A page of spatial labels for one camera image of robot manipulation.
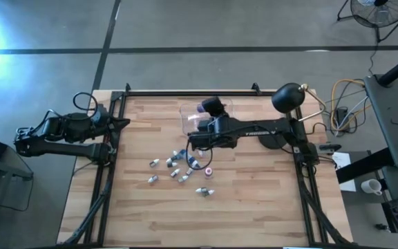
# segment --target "black lamp head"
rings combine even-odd
[[[305,87],[297,83],[287,83],[273,94],[271,101],[274,108],[281,113],[289,113],[303,104],[305,100]]]

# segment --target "pink cap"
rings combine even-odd
[[[205,169],[205,176],[211,176],[213,174],[213,170],[211,168],[206,168]]]

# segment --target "scattered small object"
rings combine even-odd
[[[159,163],[159,159],[152,160],[150,162],[150,167],[155,167]]]
[[[188,155],[188,163],[189,163],[190,166],[192,166],[193,168],[200,167],[200,166],[199,166],[199,162],[196,160],[196,158],[194,158],[194,156]]]
[[[196,190],[196,193],[205,193],[207,191],[208,191],[208,189],[206,187],[200,187]]]
[[[174,178],[175,176],[177,176],[177,175],[179,174],[179,172],[180,172],[180,169],[176,169],[175,171],[173,171],[173,172],[170,174],[170,176]]]
[[[157,175],[154,175],[152,177],[150,177],[149,179],[149,183],[154,183],[155,181],[157,181],[159,179],[159,177]]]
[[[188,176],[183,176],[178,179],[178,182],[183,183],[188,179]]]
[[[191,173],[193,173],[193,169],[192,168],[189,168],[188,170],[187,170],[187,173],[185,173],[187,176],[189,176],[189,175],[191,175]]]
[[[212,195],[214,193],[214,190],[208,190],[207,192],[203,193],[204,197]]]
[[[178,153],[179,155],[179,159],[183,158],[185,159],[185,154],[187,153],[187,151],[185,149],[181,149]]]
[[[390,227],[384,224],[375,224],[374,227],[378,230],[382,230],[385,232],[391,232]]]
[[[179,160],[182,158],[182,154],[177,151],[173,151],[173,156],[167,159],[167,163],[174,162],[175,160]]]
[[[175,167],[175,166],[178,166],[178,163],[174,162],[167,163],[167,167]]]
[[[205,178],[206,179],[213,178],[213,170],[210,167],[205,169]]]
[[[212,195],[214,190],[208,190],[206,187],[201,187],[196,190],[196,193],[202,193],[204,197]]]

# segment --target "white mug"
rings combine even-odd
[[[365,193],[381,195],[381,184],[376,179],[364,181],[360,186]]]

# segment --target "white cable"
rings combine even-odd
[[[340,129],[343,125],[343,123],[348,119],[348,116],[352,113],[352,111],[354,111],[361,103],[363,103],[363,101],[365,101],[368,98],[368,96],[366,96],[364,99],[362,99],[359,103],[357,103],[348,114],[346,114],[345,118],[342,120],[342,122],[340,123],[340,125],[337,127],[337,129]]]

